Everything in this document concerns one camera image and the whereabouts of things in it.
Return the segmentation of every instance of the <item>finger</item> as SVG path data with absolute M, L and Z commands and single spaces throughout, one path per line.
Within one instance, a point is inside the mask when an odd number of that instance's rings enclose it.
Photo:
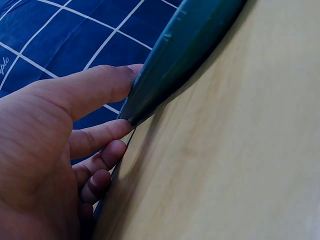
M 127 120 L 117 119 L 97 126 L 73 130 L 69 138 L 71 159 L 82 158 L 130 133 Z
M 98 170 L 111 170 L 124 156 L 126 144 L 121 140 L 110 142 L 105 149 L 92 157 L 72 166 L 77 179 L 78 188 L 82 188 L 88 179 Z
M 90 239 L 94 229 L 94 208 L 91 204 L 80 203 L 80 239 Z
M 83 203 L 95 204 L 106 194 L 111 183 L 111 175 L 107 170 L 100 169 L 84 184 L 80 197 Z
M 76 121 L 106 103 L 123 100 L 141 68 L 142 64 L 100 65 L 65 77 L 36 81 L 24 90 L 58 106 Z

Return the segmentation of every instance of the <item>blue fabric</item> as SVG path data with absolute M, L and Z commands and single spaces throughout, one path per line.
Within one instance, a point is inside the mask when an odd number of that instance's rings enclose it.
M 37 80 L 82 71 L 87 65 L 144 63 L 181 1 L 2 0 L 0 98 Z M 122 104 L 108 104 L 113 111 L 101 107 L 73 128 L 113 120 Z

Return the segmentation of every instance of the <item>fingernail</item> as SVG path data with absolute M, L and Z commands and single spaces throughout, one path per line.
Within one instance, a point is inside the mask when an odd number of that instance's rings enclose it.
M 132 72 L 134 72 L 135 74 L 140 73 L 140 71 L 143 68 L 143 64 L 132 64 L 132 65 L 127 65 L 128 68 L 130 68 L 132 70 Z

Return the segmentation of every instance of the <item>hand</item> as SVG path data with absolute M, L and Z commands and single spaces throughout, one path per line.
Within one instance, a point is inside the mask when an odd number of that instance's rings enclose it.
M 124 99 L 141 67 L 97 66 L 0 99 L 0 239 L 80 238 L 132 127 L 119 119 L 72 130 L 73 122 Z

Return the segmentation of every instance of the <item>light wood table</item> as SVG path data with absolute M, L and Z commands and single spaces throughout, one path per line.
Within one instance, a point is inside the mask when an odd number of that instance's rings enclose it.
M 95 240 L 320 239 L 319 10 L 248 2 L 137 128 Z

